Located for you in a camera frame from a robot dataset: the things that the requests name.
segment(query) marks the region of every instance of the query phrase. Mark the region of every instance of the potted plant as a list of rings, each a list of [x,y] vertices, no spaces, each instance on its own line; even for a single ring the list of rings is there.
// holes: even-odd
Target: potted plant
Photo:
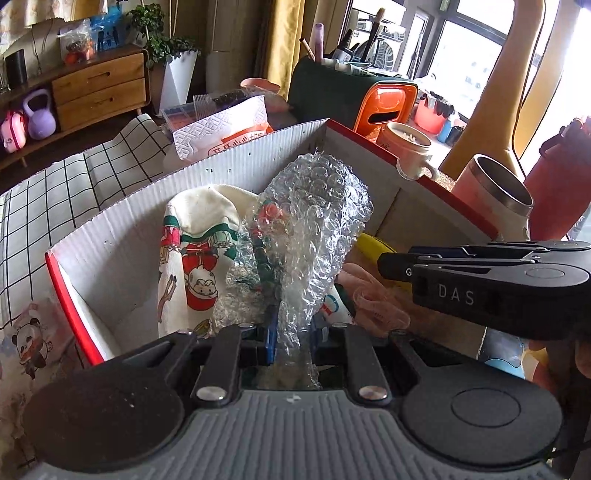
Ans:
[[[131,10],[131,25],[141,35],[148,51],[146,66],[150,70],[150,94],[157,115],[165,108],[187,101],[195,60],[200,55],[194,40],[175,37],[176,13],[172,20],[172,0],[169,1],[168,33],[164,34],[164,13],[158,3],[138,5]]]

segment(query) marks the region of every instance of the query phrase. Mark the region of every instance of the screw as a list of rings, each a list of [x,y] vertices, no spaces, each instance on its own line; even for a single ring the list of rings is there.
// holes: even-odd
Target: screw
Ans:
[[[197,390],[197,398],[200,398],[204,401],[219,401],[226,398],[226,392],[222,387],[215,387],[215,386],[208,386],[208,387],[201,387]]]
[[[383,400],[388,396],[388,391],[384,387],[366,385],[359,389],[359,396],[365,400]]]

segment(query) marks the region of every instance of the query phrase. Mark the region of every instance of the grid pattern cloth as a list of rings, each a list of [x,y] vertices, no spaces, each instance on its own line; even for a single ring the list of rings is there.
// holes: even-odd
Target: grid pattern cloth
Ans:
[[[143,114],[112,141],[54,163],[1,197],[2,325],[53,289],[46,250],[101,210],[161,178],[170,143]]]

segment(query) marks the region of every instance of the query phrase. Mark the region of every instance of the shelf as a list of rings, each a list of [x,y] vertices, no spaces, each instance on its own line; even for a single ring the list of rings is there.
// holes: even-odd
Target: shelf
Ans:
[[[134,53],[140,52],[142,49],[137,45],[124,45],[123,47],[113,48],[104,52],[97,53],[93,58],[88,61],[76,63],[75,65],[61,65],[55,69],[51,69],[48,72],[42,73],[37,77],[34,77],[24,83],[23,85],[4,92],[0,95],[0,110],[10,108],[10,103],[19,100],[32,90],[46,86],[52,81],[68,75],[78,70],[83,70],[91,65],[103,63],[104,61],[118,59],[120,57],[126,57]]]
[[[43,140],[32,140],[31,138],[27,138],[27,143],[20,150],[14,152],[14,153],[7,154],[3,157],[0,157],[0,170],[21,160],[22,158],[26,157],[27,155],[30,155],[34,151],[39,150],[40,148],[43,148],[43,147],[59,140],[60,138],[64,138],[74,132],[77,132],[78,130],[82,130],[83,128],[89,127],[89,126],[94,125],[98,122],[102,122],[103,120],[107,120],[108,118],[111,118],[113,116],[117,116],[122,113],[130,112],[132,110],[142,108],[143,106],[146,106],[146,103],[141,103],[138,105],[129,106],[129,107],[123,108],[121,110],[117,110],[116,112],[109,112],[107,115],[95,118],[95,119],[85,122],[83,124],[76,125],[75,128],[70,128],[69,130],[66,130],[63,132],[56,132],[53,135],[51,135],[47,138],[44,138]]]

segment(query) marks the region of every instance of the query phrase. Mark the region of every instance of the purple kettlebell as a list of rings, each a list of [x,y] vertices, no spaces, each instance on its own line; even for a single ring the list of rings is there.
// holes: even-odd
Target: purple kettlebell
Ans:
[[[29,102],[35,97],[45,95],[47,97],[47,106],[39,110],[31,110]],[[29,135],[35,140],[43,140],[56,131],[56,119],[51,114],[51,96],[45,89],[35,90],[29,93],[22,101],[22,108],[29,117]]]

